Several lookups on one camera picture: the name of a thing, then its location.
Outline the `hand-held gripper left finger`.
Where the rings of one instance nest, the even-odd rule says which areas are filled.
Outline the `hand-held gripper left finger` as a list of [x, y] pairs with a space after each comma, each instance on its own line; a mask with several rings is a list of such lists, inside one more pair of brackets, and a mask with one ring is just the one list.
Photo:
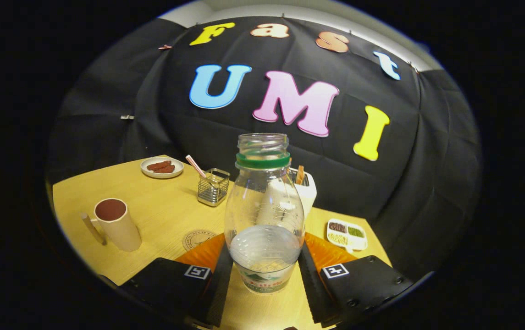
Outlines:
[[221, 324], [232, 266], [219, 234], [177, 259], [154, 259], [120, 291], [167, 322], [214, 328]]

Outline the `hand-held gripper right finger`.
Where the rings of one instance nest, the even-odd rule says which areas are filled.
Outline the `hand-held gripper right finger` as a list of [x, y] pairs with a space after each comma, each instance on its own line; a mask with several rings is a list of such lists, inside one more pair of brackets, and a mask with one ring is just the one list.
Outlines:
[[304, 235], [298, 265], [313, 321], [323, 327], [366, 323], [414, 285], [379, 257], [355, 257], [310, 233]]

